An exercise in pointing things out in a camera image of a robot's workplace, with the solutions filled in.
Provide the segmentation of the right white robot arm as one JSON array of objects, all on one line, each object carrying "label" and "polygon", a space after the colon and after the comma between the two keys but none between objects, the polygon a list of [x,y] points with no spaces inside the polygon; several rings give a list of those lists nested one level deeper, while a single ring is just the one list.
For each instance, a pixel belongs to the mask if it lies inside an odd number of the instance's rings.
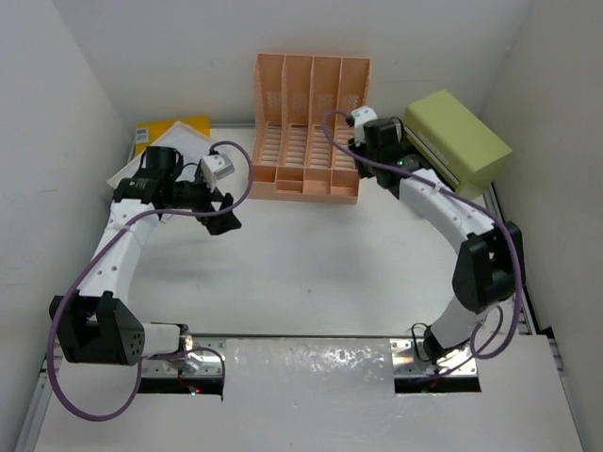
[{"label": "right white robot arm", "polygon": [[413,208],[456,253],[453,297],[425,328],[421,350],[425,361],[436,364],[453,350],[475,346],[485,317],[521,293],[525,279],[521,230],[456,194],[442,169],[413,143],[403,121],[378,118],[363,106],[347,114],[345,122],[353,131],[347,152],[360,177],[375,179]]}]

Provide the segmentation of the green drawer cabinet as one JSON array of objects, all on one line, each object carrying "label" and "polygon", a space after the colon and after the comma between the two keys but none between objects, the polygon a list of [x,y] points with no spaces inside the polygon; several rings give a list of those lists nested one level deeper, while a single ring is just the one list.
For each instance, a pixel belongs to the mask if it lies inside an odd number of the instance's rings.
[{"label": "green drawer cabinet", "polygon": [[405,136],[455,193],[476,199],[494,182],[513,150],[447,90],[409,104]]}]

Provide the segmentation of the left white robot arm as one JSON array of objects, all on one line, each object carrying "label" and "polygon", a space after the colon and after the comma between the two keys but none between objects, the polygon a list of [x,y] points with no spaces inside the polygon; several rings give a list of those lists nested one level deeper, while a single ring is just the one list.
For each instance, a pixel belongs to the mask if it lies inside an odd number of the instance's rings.
[{"label": "left white robot arm", "polygon": [[149,146],[122,170],[90,268],[72,294],[55,297],[49,308],[68,362],[134,365],[182,350],[184,325],[144,322],[128,306],[142,250],[159,222],[176,211],[191,214],[212,235],[241,226],[233,196],[217,187],[235,170],[230,158],[212,146],[192,179],[182,179],[184,168],[176,149]]}]

